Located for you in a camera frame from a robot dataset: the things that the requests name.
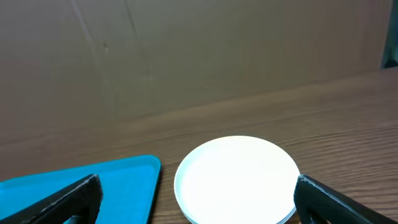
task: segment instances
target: wooden table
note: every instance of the wooden table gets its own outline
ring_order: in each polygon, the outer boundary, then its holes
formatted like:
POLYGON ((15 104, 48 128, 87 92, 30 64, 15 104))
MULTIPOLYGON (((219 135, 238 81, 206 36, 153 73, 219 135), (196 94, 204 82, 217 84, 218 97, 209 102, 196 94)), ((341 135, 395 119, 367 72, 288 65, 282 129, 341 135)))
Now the wooden table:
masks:
POLYGON ((155 154, 163 171, 152 223, 188 223, 174 197, 175 171, 195 147, 230 135, 278 144, 301 173, 398 220, 398 70, 394 69, 116 125, 4 142, 0 179, 155 154))

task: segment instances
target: white plate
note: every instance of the white plate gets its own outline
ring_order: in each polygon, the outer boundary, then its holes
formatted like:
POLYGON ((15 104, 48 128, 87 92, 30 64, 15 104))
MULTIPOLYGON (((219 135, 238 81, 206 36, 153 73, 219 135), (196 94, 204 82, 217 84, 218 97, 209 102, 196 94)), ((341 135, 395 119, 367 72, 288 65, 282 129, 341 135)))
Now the white plate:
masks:
POLYGON ((185 157, 174 193, 192 223, 284 223, 295 211, 299 175, 293 159, 275 144, 229 136, 185 157))

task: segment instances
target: white round dish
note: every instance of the white round dish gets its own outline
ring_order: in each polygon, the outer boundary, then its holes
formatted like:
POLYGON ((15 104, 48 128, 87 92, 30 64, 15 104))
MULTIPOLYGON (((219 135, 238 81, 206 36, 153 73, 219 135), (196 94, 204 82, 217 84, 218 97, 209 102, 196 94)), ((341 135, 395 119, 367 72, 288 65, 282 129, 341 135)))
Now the white round dish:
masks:
POLYGON ((181 162, 174 193, 192 223, 284 223, 295 212, 300 175, 275 144, 229 136, 198 146, 181 162))

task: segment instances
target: brown cardboard wall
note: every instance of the brown cardboard wall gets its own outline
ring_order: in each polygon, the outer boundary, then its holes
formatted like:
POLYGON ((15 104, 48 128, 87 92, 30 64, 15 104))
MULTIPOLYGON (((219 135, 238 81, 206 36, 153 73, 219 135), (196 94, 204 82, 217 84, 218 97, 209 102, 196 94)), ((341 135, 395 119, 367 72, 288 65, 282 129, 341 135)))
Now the brown cardboard wall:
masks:
POLYGON ((391 1, 0 3, 0 140, 379 69, 391 1))

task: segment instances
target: plastic tray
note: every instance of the plastic tray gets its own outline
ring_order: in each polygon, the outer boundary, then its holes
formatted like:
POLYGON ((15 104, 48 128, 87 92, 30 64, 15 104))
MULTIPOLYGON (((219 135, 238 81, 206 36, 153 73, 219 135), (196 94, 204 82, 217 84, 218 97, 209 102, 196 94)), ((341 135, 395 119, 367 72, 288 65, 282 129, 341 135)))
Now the plastic tray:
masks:
POLYGON ((6 180, 0 182, 0 220, 98 174, 103 201, 96 223, 147 223, 160 167, 157 157, 144 155, 6 180))

